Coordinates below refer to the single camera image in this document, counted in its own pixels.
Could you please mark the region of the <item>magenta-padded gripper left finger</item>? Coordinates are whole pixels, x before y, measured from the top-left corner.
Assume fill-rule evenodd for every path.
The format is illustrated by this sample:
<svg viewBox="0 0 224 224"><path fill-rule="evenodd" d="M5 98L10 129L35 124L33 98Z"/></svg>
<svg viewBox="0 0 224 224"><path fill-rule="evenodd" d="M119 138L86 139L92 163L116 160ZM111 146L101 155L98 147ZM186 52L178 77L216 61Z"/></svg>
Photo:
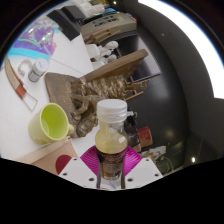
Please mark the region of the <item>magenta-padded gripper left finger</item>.
<svg viewBox="0 0 224 224"><path fill-rule="evenodd" d="M61 155L58 157L58 176L84 188L95 189L97 176L78 156Z"/></svg>

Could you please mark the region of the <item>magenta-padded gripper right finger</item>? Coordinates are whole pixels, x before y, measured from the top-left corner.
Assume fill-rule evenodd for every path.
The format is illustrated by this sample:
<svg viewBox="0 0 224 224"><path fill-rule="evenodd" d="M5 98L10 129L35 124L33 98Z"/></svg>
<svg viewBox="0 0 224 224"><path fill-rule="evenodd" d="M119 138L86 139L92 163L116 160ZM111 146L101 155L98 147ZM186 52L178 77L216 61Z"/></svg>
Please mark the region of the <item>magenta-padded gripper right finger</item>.
<svg viewBox="0 0 224 224"><path fill-rule="evenodd" d="M127 148L123 160L122 189L140 188L162 177L151 158L142 158L134 149Z"/></svg>

